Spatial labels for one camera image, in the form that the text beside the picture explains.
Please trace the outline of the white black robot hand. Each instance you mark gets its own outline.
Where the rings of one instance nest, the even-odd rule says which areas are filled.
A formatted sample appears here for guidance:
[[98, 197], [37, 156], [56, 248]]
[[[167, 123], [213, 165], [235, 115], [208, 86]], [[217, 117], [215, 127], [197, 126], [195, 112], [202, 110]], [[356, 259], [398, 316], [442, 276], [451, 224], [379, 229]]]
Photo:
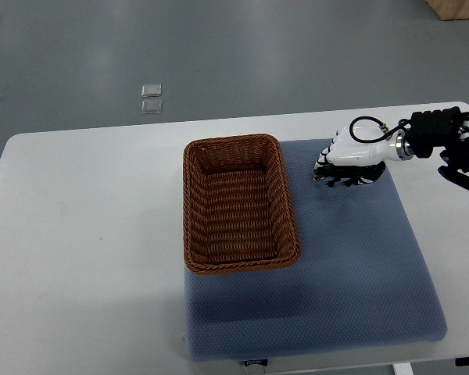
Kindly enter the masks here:
[[318, 166], [371, 166], [379, 162], [411, 159], [406, 150], [405, 133], [389, 130], [385, 124], [344, 127], [338, 130], [330, 145], [324, 148], [315, 162]]

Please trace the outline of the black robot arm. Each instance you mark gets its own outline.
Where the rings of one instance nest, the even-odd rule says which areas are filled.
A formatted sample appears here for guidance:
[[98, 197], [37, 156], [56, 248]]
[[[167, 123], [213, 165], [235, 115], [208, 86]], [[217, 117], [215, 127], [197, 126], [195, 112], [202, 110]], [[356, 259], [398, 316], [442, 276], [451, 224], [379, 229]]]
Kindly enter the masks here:
[[438, 172], [469, 191], [469, 112], [458, 107], [414, 112], [409, 119], [401, 119], [398, 128], [403, 132], [402, 149], [409, 156], [427, 159], [441, 148], [439, 156], [445, 164]]

